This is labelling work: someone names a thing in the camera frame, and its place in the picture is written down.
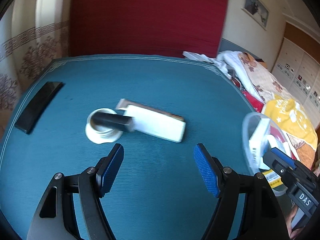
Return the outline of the person's right hand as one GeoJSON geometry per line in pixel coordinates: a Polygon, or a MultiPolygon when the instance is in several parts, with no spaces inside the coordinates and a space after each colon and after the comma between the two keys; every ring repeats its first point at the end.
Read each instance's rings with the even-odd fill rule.
{"type": "Polygon", "coordinates": [[[287,227],[292,239],[314,239],[319,233],[319,178],[304,165],[296,166],[288,168],[282,178],[294,203],[287,227]]]}

